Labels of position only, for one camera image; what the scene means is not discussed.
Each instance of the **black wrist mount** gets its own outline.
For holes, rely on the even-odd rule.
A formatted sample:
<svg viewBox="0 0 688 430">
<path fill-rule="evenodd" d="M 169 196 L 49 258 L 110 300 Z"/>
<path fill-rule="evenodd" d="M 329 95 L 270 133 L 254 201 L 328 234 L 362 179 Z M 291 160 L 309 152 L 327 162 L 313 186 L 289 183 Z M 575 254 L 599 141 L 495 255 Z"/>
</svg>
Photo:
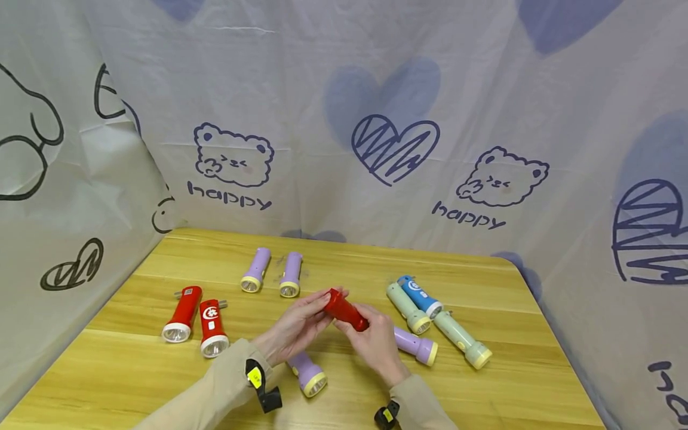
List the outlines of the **black wrist mount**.
<svg viewBox="0 0 688 430">
<path fill-rule="evenodd" d="M 246 377 L 256 390 L 263 413 L 282 407 L 282 396 L 279 394 L 279 387 L 275 387 L 268 392 L 265 391 L 265 371 L 260 363 L 252 358 L 246 360 Z"/>
<path fill-rule="evenodd" d="M 375 423 L 380 430 L 391 430 L 396 426 L 396 416 L 399 413 L 399 404 L 390 400 L 389 404 L 381 407 L 375 413 Z"/>
</svg>

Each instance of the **person's right hand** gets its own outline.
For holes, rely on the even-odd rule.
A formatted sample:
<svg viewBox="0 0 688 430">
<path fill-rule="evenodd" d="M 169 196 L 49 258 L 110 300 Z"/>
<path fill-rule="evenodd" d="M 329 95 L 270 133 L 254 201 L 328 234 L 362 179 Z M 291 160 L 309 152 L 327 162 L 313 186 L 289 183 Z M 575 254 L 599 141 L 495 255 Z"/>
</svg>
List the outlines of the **person's right hand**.
<svg viewBox="0 0 688 430">
<path fill-rule="evenodd" d="M 349 338 L 359 356 L 385 381 L 389 388 L 400 384 L 411 375 L 401 362 L 394 337 L 394 323 L 389 316 L 370 305 L 353 303 L 354 307 L 368 320 L 370 327 L 357 332 L 351 324 L 335 320 L 334 326 Z"/>
</svg>

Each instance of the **purple flashlight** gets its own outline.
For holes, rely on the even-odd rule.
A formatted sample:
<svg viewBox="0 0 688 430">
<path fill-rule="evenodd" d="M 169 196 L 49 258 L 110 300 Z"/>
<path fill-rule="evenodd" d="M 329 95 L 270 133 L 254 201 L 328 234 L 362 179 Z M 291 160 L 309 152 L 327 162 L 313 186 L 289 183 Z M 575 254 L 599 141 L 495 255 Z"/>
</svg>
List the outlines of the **purple flashlight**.
<svg viewBox="0 0 688 430">
<path fill-rule="evenodd" d="M 322 367 L 313 363 L 305 351 L 287 360 L 287 364 L 299 378 L 299 386 L 306 397 L 315 396 L 327 385 L 327 376 Z"/>
<path fill-rule="evenodd" d="M 298 252 L 289 252 L 287 264 L 284 266 L 282 280 L 279 282 L 279 295 L 292 298 L 299 295 L 299 274 L 301 273 L 301 259 L 303 255 Z"/>
<path fill-rule="evenodd" d="M 408 333 L 399 327 L 394 328 L 394 337 L 396 338 L 396 347 L 400 350 L 413 354 L 416 356 L 416 360 L 426 366 L 432 366 L 435 363 L 438 348 L 436 342 Z"/>
<path fill-rule="evenodd" d="M 270 250 L 267 248 L 258 248 L 256 255 L 253 257 L 253 262 L 248 272 L 241 278 L 241 289 L 246 292 L 258 292 L 263 286 L 263 276 L 265 276 L 265 268 L 268 267 L 270 261 Z"/>
</svg>

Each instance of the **beige sleeve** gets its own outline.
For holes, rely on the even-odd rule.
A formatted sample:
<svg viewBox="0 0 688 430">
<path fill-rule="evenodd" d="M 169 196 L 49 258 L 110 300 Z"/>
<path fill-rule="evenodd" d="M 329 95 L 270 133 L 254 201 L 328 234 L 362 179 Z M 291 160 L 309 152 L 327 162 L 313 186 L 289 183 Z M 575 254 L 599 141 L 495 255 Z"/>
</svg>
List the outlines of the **beige sleeve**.
<svg viewBox="0 0 688 430">
<path fill-rule="evenodd" d="M 205 376 L 189 389 L 153 412 L 135 430 L 211 430 L 232 409 L 256 399 L 248 385 L 246 360 L 263 367 L 266 379 L 272 375 L 263 354 L 246 339 L 240 339 L 213 360 Z"/>
<path fill-rule="evenodd" d="M 419 375 L 411 375 L 389 393 L 399 404 L 396 419 L 402 430 L 458 430 Z"/>
</svg>

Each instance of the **white backdrop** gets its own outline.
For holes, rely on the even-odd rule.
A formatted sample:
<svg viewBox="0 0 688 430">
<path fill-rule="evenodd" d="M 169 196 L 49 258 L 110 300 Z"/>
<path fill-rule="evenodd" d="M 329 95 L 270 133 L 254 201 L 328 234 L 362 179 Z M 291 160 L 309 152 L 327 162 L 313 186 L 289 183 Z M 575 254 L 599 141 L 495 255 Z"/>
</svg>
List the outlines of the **white backdrop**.
<svg viewBox="0 0 688 430">
<path fill-rule="evenodd" d="M 0 419 L 157 244 L 151 218 L 178 223 L 104 70 L 77 2 L 1 2 Z"/>
</svg>

